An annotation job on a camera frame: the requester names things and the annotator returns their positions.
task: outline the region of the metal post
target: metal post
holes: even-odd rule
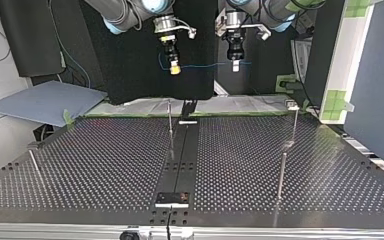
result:
[[[286,158],[287,157],[288,157],[287,153],[282,154],[282,162],[280,164],[279,189],[277,192],[278,201],[280,201],[282,199],[283,178],[285,176],[285,167],[286,167]]]
[[[299,108],[295,112],[294,132],[292,133],[292,141],[293,142],[295,142],[295,133],[297,131],[298,114],[299,114]]]
[[[173,137],[173,121],[171,117],[171,100],[170,99],[168,100],[167,112],[168,112],[168,122],[169,122],[168,124],[170,126],[169,133],[170,133],[170,136]]]
[[[39,169],[39,165],[37,165],[36,158],[35,158],[35,156],[34,156],[33,150],[29,149],[29,154],[30,154],[30,158],[31,158],[32,161],[33,161],[34,169],[35,169],[36,171],[39,171],[39,170],[40,170],[40,169]]]

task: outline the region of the gray panel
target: gray panel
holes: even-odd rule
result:
[[[60,82],[46,82],[0,100],[0,114],[64,127],[64,111],[75,119],[107,96],[106,93]]]
[[[376,4],[345,130],[384,159],[384,1]]]
[[[278,205],[282,147],[292,126],[292,116],[201,119],[188,225],[384,228],[384,173],[304,116]]]
[[[169,146],[166,119],[83,120],[0,172],[0,222],[148,224]]]

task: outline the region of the blue cable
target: blue cable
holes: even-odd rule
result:
[[[160,67],[162,70],[164,71],[170,71],[170,68],[166,68],[164,67],[163,65],[163,62],[161,60],[161,53],[158,54],[158,62],[160,63]],[[226,65],[227,63],[225,62],[221,62],[221,63],[213,63],[213,64],[210,64],[210,65],[185,65],[185,66],[181,66],[180,68],[183,69],[183,68],[211,68],[211,67],[215,67],[215,66],[222,66],[222,65]],[[240,62],[241,65],[251,65],[252,62]]]

